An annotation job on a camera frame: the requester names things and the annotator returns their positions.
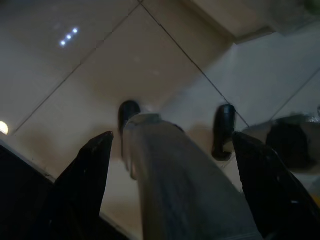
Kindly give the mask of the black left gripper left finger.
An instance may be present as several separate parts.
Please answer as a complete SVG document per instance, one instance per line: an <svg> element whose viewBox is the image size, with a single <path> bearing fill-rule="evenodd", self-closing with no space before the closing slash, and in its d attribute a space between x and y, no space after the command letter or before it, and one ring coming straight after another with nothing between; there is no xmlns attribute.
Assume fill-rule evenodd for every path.
<svg viewBox="0 0 320 240"><path fill-rule="evenodd" d="M39 240L89 240L105 193L114 135L89 140L54 182L37 217Z"/></svg>

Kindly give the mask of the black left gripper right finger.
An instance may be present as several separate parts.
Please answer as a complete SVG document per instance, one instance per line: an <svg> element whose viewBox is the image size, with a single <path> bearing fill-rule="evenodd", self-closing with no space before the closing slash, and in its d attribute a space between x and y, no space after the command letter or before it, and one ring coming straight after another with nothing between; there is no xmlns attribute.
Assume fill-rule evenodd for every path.
<svg viewBox="0 0 320 240"><path fill-rule="evenodd" d="M265 240L318 240L320 209L278 154L235 131L232 143L242 190Z"/></svg>

